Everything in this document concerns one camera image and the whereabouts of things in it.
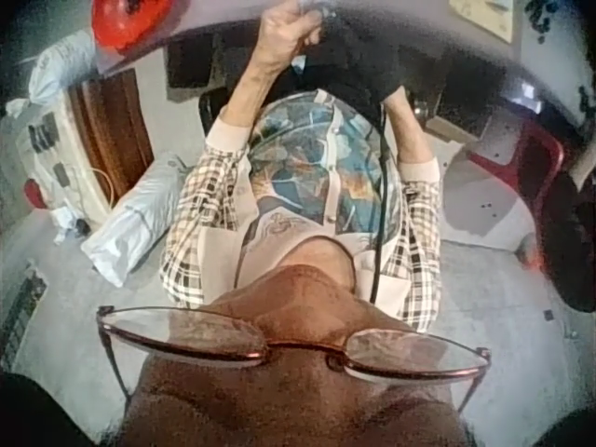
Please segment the black cord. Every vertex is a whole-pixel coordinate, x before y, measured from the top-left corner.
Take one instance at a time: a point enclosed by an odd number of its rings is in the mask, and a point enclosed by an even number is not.
[[[381,277],[381,255],[383,254],[383,239],[385,237],[385,217],[387,213],[387,196],[388,196],[388,180],[387,180],[387,161],[391,157],[391,150],[385,138],[385,111],[381,112],[381,128],[379,134],[381,136],[381,155],[379,156],[379,163],[381,164],[381,177],[383,182],[383,190],[381,196],[381,218],[379,221],[379,231],[376,234],[376,247],[374,252],[374,276],[372,277],[371,288],[371,304],[376,303],[376,293],[379,290],[379,279]]]

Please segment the eyeglasses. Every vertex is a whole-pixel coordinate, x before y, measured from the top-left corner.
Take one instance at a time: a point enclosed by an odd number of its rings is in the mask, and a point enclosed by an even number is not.
[[[159,357],[213,368],[249,368],[268,362],[273,349],[308,349],[326,354],[330,369],[391,386],[443,385],[472,379],[461,413],[491,366],[488,349],[472,350],[433,335],[367,329],[342,346],[306,340],[269,340],[239,318],[175,307],[102,306],[96,316],[100,338],[127,407],[131,395],[116,365],[111,336]]]

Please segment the patterned shirt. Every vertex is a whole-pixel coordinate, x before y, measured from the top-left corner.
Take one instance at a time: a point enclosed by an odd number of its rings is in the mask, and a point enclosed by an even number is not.
[[[178,305],[197,307],[252,282],[307,237],[352,255],[368,301],[379,226],[378,132],[328,93],[300,93],[264,109],[253,129],[217,120],[186,180],[162,256]],[[440,300],[439,168],[387,163],[387,213],[376,305],[426,331]]]

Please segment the glasses frame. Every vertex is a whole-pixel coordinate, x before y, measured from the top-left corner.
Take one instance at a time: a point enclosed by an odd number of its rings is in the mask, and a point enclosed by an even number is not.
[[[474,368],[467,368],[463,370],[452,370],[452,371],[444,371],[444,372],[397,372],[395,370],[389,371],[384,370],[381,368],[375,368],[367,365],[363,365],[358,363],[349,358],[349,356],[345,352],[344,346],[338,345],[331,345],[319,342],[310,342],[306,340],[295,340],[295,339],[288,339],[288,340],[270,340],[264,337],[265,347],[263,352],[254,352],[246,355],[240,355],[238,353],[214,353],[208,351],[197,351],[194,349],[190,349],[187,347],[173,345],[165,342],[159,342],[157,340],[149,339],[133,332],[128,332],[121,330],[119,328],[106,325],[102,322],[102,318],[106,317],[110,314],[120,313],[120,312],[127,312],[131,310],[178,310],[181,312],[200,312],[202,314],[210,314],[218,317],[230,318],[235,319],[238,321],[243,321],[247,324],[250,324],[253,328],[257,329],[252,323],[243,320],[242,318],[234,318],[229,317],[224,314],[220,314],[218,312],[212,312],[209,310],[202,310],[202,309],[181,309],[178,307],[167,307],[167,306],[143,306],[143,307],[128,307],[123,309],[115,309],[112,305],[102,305],[98,308],[96,313],[96,322],[98,325],[99,336],[102,342],[102,346],[105,350],[105,354],[110,361],[110,365],[112,367],[112,371],[114,372],[115,378],[124,394],[126,399],[126,408],[128,408],[130,404],[130,400],[132,399],[132,395],[127,390],[124,380],[122,379],[122,375],[120,374],[120,370],[118,369],[117,362],[115,360],[114,349],[112,348],[112,339],[111,337],[114,336],[121,342],[132,345],[135,348],[143,350],[149,354],[158,354],[161,358],[175,358],[177,361],[181,361],[181,358],[184,358],[183,361],[189,363],[202,363],[203,361],[220,361],[225,362],[227,367],[237,367],[237,368],[244,368],[244,367],[255,367],[268,362],[271,352],[273,349],[276,348],[286,348],[286,349],[304,349],[310,351],[318,351],[327,354],[327,365],[330,369],[337,372],[348,373],[345,368],[348,368],[352,372],[366,374],[369,376],[375,376],[380,379],[393,379],[393,380],[403,380],[404,382],[417,382],[423,385],[447,385],[455,382],[462,382],[465,380],[472,379],[472,385],[467,391],[467,394],[464,396],[462,403],[460,404],[457,411],[459,413],[463,412],[464,408],[466,407],[467,403],[471,399],[472,395],[476,392],[478,387],[481,385],[484,376],[486,375],[487,371],[491,367],[492,363],[492,356],[491,352],[488,348],[485,347],[478,347],[476,349],[470,349],[467,346],[460,345],[457,342],[452,340],[448,340],[446,338],[442,338],[436,335],[428,335],[428,334],[420,334],[424,335],[425,337],[433,338],[436,340],[440,340],[442,342],[446,342],[450,345],[456,345],[462,349],[465,349],[468,352],[471,352],[484,360],[486,360],[486,364],[474,367]],[[350,333],[345,338],[345,343],[349,340],[349,338],[358,333],[359,331]],[[338,361],[338,363],[333,364],[331,363],[332,360]]]

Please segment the black office chair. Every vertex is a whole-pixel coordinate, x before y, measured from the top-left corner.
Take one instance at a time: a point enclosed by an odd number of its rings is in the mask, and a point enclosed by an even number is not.
[[[201,125],[203,126],[205,136],[211,130],[217,116],[229,99],[226,87],[208,90],[198,99],[198,115],[201,118]]]

